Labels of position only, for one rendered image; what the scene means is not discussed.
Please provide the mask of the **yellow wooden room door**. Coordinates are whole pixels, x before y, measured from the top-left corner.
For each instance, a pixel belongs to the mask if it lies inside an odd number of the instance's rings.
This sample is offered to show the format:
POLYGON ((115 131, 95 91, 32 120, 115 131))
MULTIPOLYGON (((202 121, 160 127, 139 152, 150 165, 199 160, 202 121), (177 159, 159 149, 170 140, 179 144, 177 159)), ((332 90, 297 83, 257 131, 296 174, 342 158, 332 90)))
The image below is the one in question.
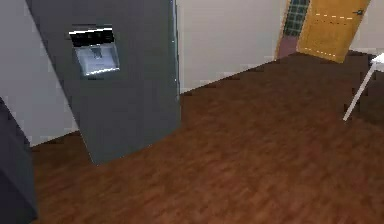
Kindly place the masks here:
POLYGON ((343 63, 371 0, 310 0, 297 51, 343 63), (363 10, 363 15, 353 12, 363 10))

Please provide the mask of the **grey fridge with dispenser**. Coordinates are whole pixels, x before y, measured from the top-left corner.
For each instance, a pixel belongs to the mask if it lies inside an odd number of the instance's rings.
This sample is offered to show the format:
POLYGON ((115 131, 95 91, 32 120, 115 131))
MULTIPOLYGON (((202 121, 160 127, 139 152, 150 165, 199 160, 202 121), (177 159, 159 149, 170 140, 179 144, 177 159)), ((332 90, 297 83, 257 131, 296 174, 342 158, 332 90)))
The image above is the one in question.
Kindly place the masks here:
POLYGON ((175 0, 25 1, 93 163, 179 127, 175 0))

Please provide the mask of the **dark grey cabinet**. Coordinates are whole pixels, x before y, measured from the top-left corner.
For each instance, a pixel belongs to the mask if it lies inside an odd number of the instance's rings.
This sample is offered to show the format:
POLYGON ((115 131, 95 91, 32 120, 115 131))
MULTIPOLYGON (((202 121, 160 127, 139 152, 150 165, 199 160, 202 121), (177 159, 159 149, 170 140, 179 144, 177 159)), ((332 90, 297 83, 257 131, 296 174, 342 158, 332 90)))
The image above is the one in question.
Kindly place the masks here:
POLYGON ((0 97, 0 224, 38 217, 30 143, 0 97))

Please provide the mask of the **white table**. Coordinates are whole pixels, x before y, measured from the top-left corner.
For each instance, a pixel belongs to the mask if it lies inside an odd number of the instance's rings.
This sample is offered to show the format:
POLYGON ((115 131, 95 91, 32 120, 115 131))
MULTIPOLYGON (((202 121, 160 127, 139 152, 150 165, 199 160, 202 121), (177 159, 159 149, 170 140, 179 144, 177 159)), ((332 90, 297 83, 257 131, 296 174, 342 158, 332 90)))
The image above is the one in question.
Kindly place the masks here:
POLYGON ((343 121, 347 121, 350 117, 375 71, 384 72, 384 52, 370 60, 369 70, 367 71, 362 83, 359 86, 358 91, 355 93, 350 105, 348 106, 348 109, 342 118, 343 121))

